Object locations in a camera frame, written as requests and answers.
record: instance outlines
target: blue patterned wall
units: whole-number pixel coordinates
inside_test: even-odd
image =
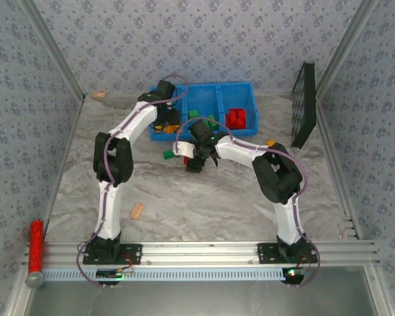
[[[177,71],[290,92],[326,68],[360,0],[36,0],[81,88],[138,93]]]
[[[395,0],[370,16],[322,105],[365,238],[395,295]]]
[[[77,106],[17,1],[0,1],[0,314]]]

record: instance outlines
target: green block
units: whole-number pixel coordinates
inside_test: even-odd
[[[210,115],[208,116],[208,118],[209,118],[210,120],[215,120],[215,117],[214,117],[212,114],[210,114]],[[215,130],[215,129],[217,129],[218,124],[217,124],[217,123],[214,123],[214,122],[209,122],[209,127],[211,127],[213,130]]]
[[[190,110],[189,111],[189,119],[194,119],[196,117],[199,117],[198,110]]]
[[[164,160],[174,158],[174,152],[172,150],[166,150],[163,152]]]

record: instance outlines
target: wire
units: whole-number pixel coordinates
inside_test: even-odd
[[[84,243],[84,242],[80,242],[80,243],[78,244],[78,246],[76,247],[76,249],[78,250],[78,252],[80,251],[80,250],[79,250],[80,244],[83,244],[83,243]]]
[[[108,140],[105,142],[105,146],[104,146],[104,166],[105,166],[105,170],[107,171],[107,174],[110,178],[110,183],[108,183],[108,185],[106,185],[105,187],[105,191],[103,194],[103,212],[102,212],[102,216],[101,216],[101,223],[98,226],[98,229],[92,234],[92,236],[90,237],[90,239],[88,239],[86,242],[84,242],[84,244],[82,245],[82,247],[80,249],[78,249],[78,254],[76,256],[76,266],[78,267],[78,270],[80,272],[80,274],[92,285],[97,286],[97,287],[102,287],[102,285],[100,285],[100,283],[98,283],[95,280],[92,280],[88,275],[86,275],[85,271],[83,270],[83,268],[80,265],[80,254],[84,253],[84,250],[86,248],[87,245],[89,245],[91,243],[91,241],[98,236],[98,234],[101,232],[103,226],[104,226],[104,222],[105,222],[105,215],[107,213],[107,196],[108,196],[108,191],[109,188],[115,183],[115,179],[113,177],[113,174],[111,173],[109,164],[108,164],[108,156],[107,156],[107,152],[108,152],[108,147],[111,143],[111,141],[118,136],[129,124],[130,122],[132,122],[132,120],[144,109],[146,109],[147,107],[153,106],[155,104],[160,104],[160,103],[167,103],[167,102],[173,102],[176,100],[181,99],[182,97],[184,97],[188,92],[189,92],[189,81],[183,77],[180,74],[169,74],[168,76],[165,76],[163,78],[163,80],[167,79],[167,78],[181,78],[184,83],[186,84],[186,90],[184,90],[184,92],[181,95],[178,95],[176,97],[170,98],[170,99],[166,99],[166,100],[157,100],[157,101],[152,101],[149,103],[146,103],[145,105],[141,106],[137,111],[133,112],[132,116],[121,126],[120,130],[116,131],[114,134],[111,134],[111,136],[108,138]]]
[[[174,89],[174,93],[175,93],[176,96],[177,96],[177,89]],[[174,106],[177,104],[177,102],[178,102],[178,100],[176,100],[174,103],[171,103],[171,105],[168,105],[168,107],[169,107],[169,108],[174,107]]]
[[[300,172],[303,175],[304,184],[303,184],[303,188],[301,188],[301,190],[299,192],[297,192],[292,198],[293,218],[294,218],[294,223],[296,225],[296,230],[297,230],[298,234],[300,235],[300,237],[303,238],[307,243],[309,243],[313,247],[313,250],[315,251],[316,258],[317,258],[317,266],[316,266],[315,272],[310,276],[309,280],[307,280],[303,284],[293,285],[293,286],[295,286],[296,288],[301,288],[302,286],[307,286],[310,283],[312,283],[313,280],[315,280],[315,278],[319,274],[319,269],[321,268],[321,254],[319,253],[317,246],[302,232],[300,222],[298,220],[297,200],[306,191],[307,187],[309,186],[309,175],[306,172],[306,170],[304,169],[304,167],[302,166],[302,164],[297,159],[295,159],[293,156],[290,156],[289,154],[287,154],[283,151],[271,149],[271,148],[264,146],[264,145],[258,146],[258,145],[249,145],[249,143],[244,144],[240,140],[235,138],[232,135],[231,130],[228,127],[226,127],[223,123],[217,122],[215,120],[211,120],[210,118],[206,118],[206,117],[191,118],[190,120],[187,120],[186,122],[184,122],[182,124],[182,126],[180,126],[180,128],[177,130],[177,133],[176,133],[176,140],[174,143],[174,150],[175,150],[174,154],[178,153],[178,139],[180,137],[180,133],[182,132],[183,128],[188,123],[190,123],[194,120],[207,120],[209,122],[214,122],[215,124],[218,124],[219,126],[222,126],[223,128],[225,128],[225,130],[228,132],[228,135],[230,136],[231,142],[236,144],[237,146],[244,148],[244,149],[250,149],[250,150],[256,150],[256,151],[261,150],[261,151],[266,151],[268,153],[274,153],[274,154],[283,156],[284,158],[291,160],[297,166],[297,168],[300,170]]]
[[[307,262],[309,263],[309,267],[307,268],[307,270],[305,269],[305,271],[308,272],[308,271],[310,270],[310,265],[311,265],[311,263],[310,263],[309,257],[306,256],[306,255],[302,255],[302,256],[300,257],[300,261],[299,261],[298,264],[296,265],[295,269],[298,269],[298,267],[302,264],[302,262],[303,262],[302,259],[303,259],[303,258],[305,258],[305,259],[307,260]]]
[[[128,253],[122,253],[121,256],[122,256],[122,257],[125,257],[126,259],[129,260],[129,265],[127,265],[127,266],[125,266],[125,267],[123,267],[123,268],[121,268],[121,269],[122,269],[122,270],[125,270],[125,269],[132,268],[132,271],[131,271],[131,272],[133,273],[133,260],[132,260],[132,257],[131,257]]]

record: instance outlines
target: orange block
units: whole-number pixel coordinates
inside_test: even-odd
[[[133,208],[133,211],[130,213],[130,217],[132,217],[133,219],[139,219],[139,215],[144,210],[144,207],[145,205],[141,203],[136,203]]]
[[[105,91],[94,91],[93,97],[107,97],[107,92]]]

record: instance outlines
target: gray marble surface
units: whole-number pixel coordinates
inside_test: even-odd
[[[309,188],[300,198],[303,228],[316,240],[343,239],[343,212],[325,163],[319,133],[314,129],[302,150],[290,149],[292,102],[281,97],[256,97],[259,134],[249,140],[282,143],[309,173]],[[83,240],[98,216],[99,190],[92,170],[94,139],[118,125],[135,103],[133,97],[86,99],[51,212],[46,240]],[[274,240],[274,208],[261,193],[254,171],[232,161],[208,161],[200,174],[185,172],[183,160],[163,159],[172,143],[151,142],[146,130],[133,146],[134,173],[122,197],[123,240],[239,241]],[[135,221],[135,203],[145,208]]]

